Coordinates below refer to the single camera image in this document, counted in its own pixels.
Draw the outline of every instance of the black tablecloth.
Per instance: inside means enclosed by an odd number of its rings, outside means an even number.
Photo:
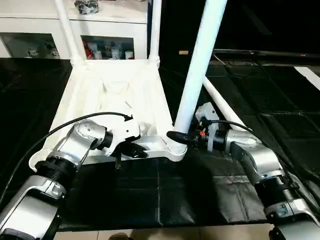
[[[0,121],[5,136],[0,189],[19,157],[48,132],[70,72],[69,62],[63,60],[0,60]],[[161,67],[159,72],[175,119],[186,71]],[[232,66],[227,72],[223,66],[209,66],[207,76],[247,126],[277,151],[318,173],[312,144],[319,141],[315,103],[320,94],[294,68]],[[198,104],[210,100],[202,89]],[[119,170],[114,165],[80,169],[66,201],[61,231],[266,222],[240,165],[219,152],[189,149],[178,163],[151,158],[125,161]],[[29,174],[26,161],[5,202]]]

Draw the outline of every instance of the white shelf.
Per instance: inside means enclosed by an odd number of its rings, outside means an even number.
[[[147,0],[101,0],[91,15],[80,15],[73,0],[64,2],[71,20],[147,24]],[[0,18],[58,19],[58,13],[53,0],[0,0]]]

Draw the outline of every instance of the glass cabinet door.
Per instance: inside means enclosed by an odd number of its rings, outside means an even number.
[[[134,39],[131,37],[81,36],[87,59],[135,59]]]
[[[2,42],[12,58],[60,59],[50,33],[0,33]]]

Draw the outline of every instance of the cabinet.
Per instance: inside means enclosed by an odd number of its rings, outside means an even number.
[[[147,58],[148,1],[101,0],[100,11],[80,15],[72,0],[64,0],[76,44],[85,58],[84,41],[102,59],[118,47],[135,59]],[[70,59],[66,39],[53,0],[0,1],[0,58]]]

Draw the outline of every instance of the white metal pole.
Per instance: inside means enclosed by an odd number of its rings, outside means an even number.
[[[68,47],[70,49],[71,63],[74,63],[75,61],[78,61],[78,60],[83,60],[77,48],[76,39],[74,36],[74,32],[72,31],[71,23],[70,23],[66,8],[64,6],[64,1],[55,0],[55,7],[59,15],[59,19],[64,31],[64,35],[65,35]]]
[[[238,115],[235,113],[235,111],[229,106],[229,104],[226,102],[226,100],[221,96],[221,94],[218,92],[218,90],[215,88],[215,86],[208,80],[208,78],[204,77],[203,85],[205,89],[208,91],[210,96],[212,97],[213,101],[217,105],[217,107],[220,109],[221,113],[225,117],[226,120],[236,122],[238,124],[244,125],[242,120],[238,117]],[[230,125],[232,129],[239,130],[239,131],[246,131],[241,127]]]
[[[161,6],[162,0],[153,0],[149,61],[152,63],[156,63],[158,67],[160,65],[159,39],[161,23]]]
[[[227,0],[206,0],[174,130],[188,133]]]

